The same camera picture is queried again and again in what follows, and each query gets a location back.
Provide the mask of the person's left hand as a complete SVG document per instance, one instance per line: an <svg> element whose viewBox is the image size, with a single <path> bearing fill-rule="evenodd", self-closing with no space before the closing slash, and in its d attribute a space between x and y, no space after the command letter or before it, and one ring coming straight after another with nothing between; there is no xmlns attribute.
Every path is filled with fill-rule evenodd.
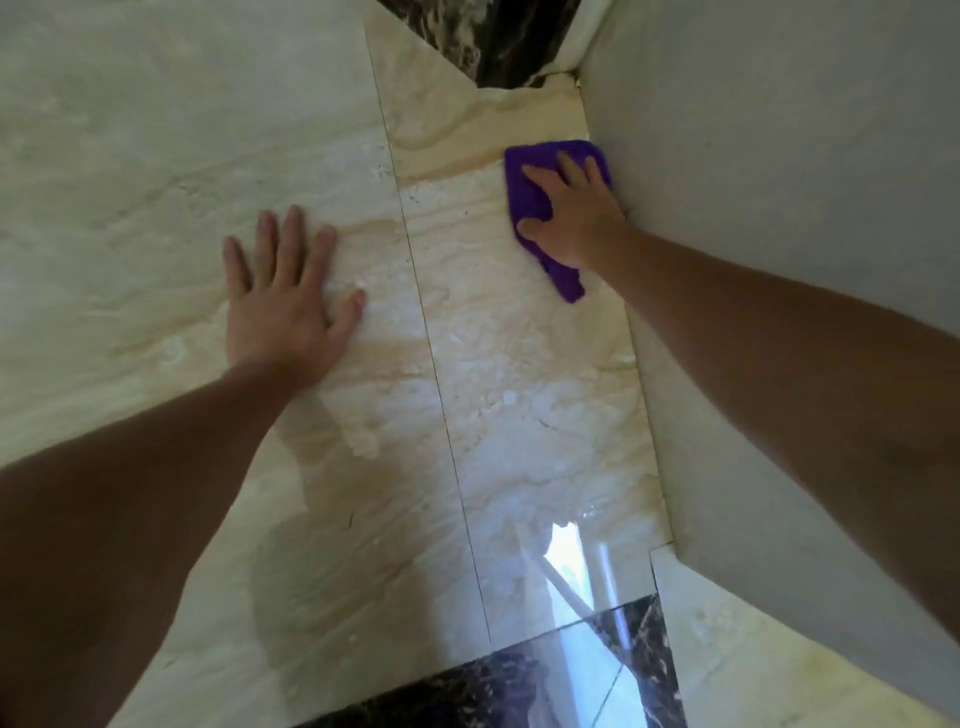
<svg viewBox="0 0 960 728"><path fill-rule="evenodd" d="M263 367L278 372L297 391L319 384L344 355L350 342L329 346L328 321L345 297L361 289L329 308L325 289L338 232L324 225L311 233L303 212L308 248L299 284L280 286L280 229L286 214L280 220L273 210L262 210L251 253L244 249L251 289L245 297L227 300L225 328L225 353L232 369Z"/></svg>

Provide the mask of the person's right hand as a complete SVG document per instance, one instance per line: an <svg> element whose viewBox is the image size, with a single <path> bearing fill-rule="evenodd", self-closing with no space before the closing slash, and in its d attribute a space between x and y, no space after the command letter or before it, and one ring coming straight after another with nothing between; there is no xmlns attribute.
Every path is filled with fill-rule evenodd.
<svg viewBox="0 0 960 728"><path fill-rule="evenodd" d="M557 221L557 248L541 248L548 256L571 268L588 268L601 275L624 261L632 229L595 160L591 192L567 191L558 169L527 165L523 172L547 195L551 219Z"/></svg>

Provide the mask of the purple cleaning cloth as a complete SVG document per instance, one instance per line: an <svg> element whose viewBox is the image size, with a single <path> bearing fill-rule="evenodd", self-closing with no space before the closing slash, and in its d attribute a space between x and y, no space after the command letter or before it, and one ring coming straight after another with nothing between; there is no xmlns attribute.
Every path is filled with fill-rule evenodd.
<svg viewBox="0 0 960 728"><path fill-rule="evenodd" d="M513 234L519 245L529 253L566 303L573 305L585 296L578 269L566 266L548 255L537 243L521 234L522 219L549 220L553 211L546 193L523 172L527 165L546 168L556 164L558 154L566 153L580 166L594 159L608 188L613 186L609 165L604 153L590 140L568 139L515 145L503 153L508 211Z"/></svg>

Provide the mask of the person's left forearm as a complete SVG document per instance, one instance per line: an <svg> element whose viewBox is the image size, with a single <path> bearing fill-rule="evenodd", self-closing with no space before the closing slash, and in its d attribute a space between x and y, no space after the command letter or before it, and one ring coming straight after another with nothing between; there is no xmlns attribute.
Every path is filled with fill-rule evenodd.
<svg viewBox="0 0 960 728"><path fill-rule="evenodd" d="M0 470L0 728L106 728L306 379L256 362Z"/></svg>

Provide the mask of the person's right forearm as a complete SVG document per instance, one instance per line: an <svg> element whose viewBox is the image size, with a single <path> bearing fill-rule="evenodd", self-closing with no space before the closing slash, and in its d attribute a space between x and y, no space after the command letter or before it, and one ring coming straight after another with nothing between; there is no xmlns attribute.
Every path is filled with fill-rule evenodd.
<svg viewBox="0 0 960 728"><path fill-rule="evenodd" d="M960 643L960 340L628 224L575 257Z"/></svg>

